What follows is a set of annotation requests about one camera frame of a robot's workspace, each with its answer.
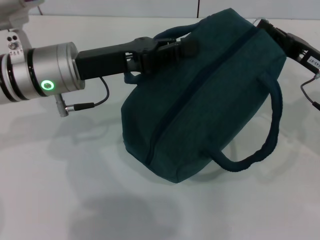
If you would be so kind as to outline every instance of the black cable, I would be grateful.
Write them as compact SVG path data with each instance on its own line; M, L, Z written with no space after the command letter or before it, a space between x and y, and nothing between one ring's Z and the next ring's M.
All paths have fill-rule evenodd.
M310 103L314 104L314 101L312 101L312 99L308 96L308 94L306 93L306 91L304 90L304 86L313 82L314 80L316 80L316 77L312 78L311 80L309 81L306 81L305 83L303 83L300 88L301 88L301 91L303 92L303 94L305 95L306 99L309 100Z
M103 85L105 86L106 89L106 96L103 100L97 102L97 103L93 103L93 102L87 102L87 103L77 103L73 105L73 109L74 111L80 111L80 110L84 110L84 109L92 109L96 106L99 106L101 104L103 104L105 101L108 100L109 96L110 96L110 91L109 91L109 87L106 83L106 81L102 78L102 76L100 77Z
M101 81L102 81L103 85L105 86L105 89L106 89L106 96L105 96L105 98L104 98L103 100L101 100L101 101L99 101L99 102L95 103L95 104L94 104L94 106L95 106L95 107L96 107L96 106L99 106L99 105L101 105L101 104L103 104L105 101L107 101L107 100L108 100L108 98L109 98L109 96L110 96L109 87L108 87L108 85L107 85L106 81L103 79L103 77L102 77L102 76L100 77L100 79L101 79Z

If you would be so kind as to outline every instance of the green indicator light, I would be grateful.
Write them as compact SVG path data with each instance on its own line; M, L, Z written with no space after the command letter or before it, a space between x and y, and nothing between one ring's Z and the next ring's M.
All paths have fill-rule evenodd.
M52 89L55 88L55 84L54 84L52 81L44 80L44 81L41 83L41 87L42 87L44 90L50 91L50 90L52 90Z

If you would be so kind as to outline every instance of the white wall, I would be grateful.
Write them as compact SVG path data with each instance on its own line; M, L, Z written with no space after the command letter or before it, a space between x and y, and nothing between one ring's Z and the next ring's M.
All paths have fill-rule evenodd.
M233 8L245 18L320 19L320 0L199 1L201 18ZM195 18L198 0L45 0L40 8L44 15Z

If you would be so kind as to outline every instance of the white table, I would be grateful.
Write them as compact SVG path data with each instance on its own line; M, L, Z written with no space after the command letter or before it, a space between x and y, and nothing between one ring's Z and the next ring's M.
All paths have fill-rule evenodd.
M82 51L197 21L32 16L25 30L34 47L73 41ZM320 49L320 21L271 23ZM120 109L134 86L122 75L105 78L111 96L104 105L66 118L53 97L0 106L0 239L318 240L320 112L300 91L311 77L288 59L279 78L281 133L270 157L240 173L211 163L179 184L126 152ZM84 91L65 94L66 102L97 102L102 86L87 81ZM320 102L319 83L307 91ZM228 156L241 160L261 147L270 106L268 99L225 149Z

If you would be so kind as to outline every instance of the zipper seam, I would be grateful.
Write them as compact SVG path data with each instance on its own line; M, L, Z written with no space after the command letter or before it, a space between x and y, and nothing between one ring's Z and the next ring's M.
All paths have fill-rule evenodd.
M194 77L183 94L175 101L172 107L165 113L161 121L155 127L149 144L149 151L145 159L145 164L150 165L155 154L155 147L162 133L167 129L170 123L176 118L180 111L187 105L192 96L205 84L208 78L215 73L220 66L228 59L232 58L259 30L256 27L250 28L245 34L240 36L222 55L202 68Z

